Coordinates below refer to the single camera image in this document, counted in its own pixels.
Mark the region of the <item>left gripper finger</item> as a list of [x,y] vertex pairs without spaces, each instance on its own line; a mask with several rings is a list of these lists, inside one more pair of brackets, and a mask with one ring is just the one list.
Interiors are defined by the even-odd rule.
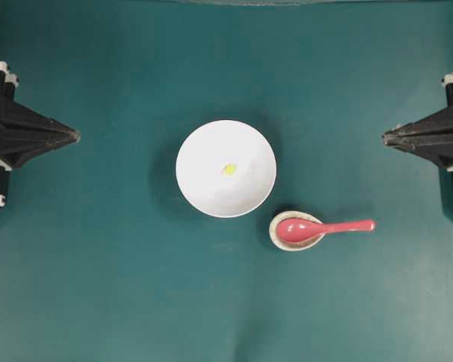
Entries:
[[78,141],[77,133],[1,132],[0,159],[11,168],[20,168],[35,157]]
[[78,138],[79,133],[53,118],[45,117],[6,97],[0,96],[0,121],[7,126],[24,130],[64,133]]

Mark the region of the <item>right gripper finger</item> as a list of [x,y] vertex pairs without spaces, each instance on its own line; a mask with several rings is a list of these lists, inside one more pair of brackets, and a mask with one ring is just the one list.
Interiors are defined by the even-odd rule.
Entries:
[[420,121],[398,126],[384,133],[383,140],[395,137],[433,136],[453,133],[453,104],[422,118]]
[[453,170],[453,136],[383,136],[385,146],[426,159],[438,168]]

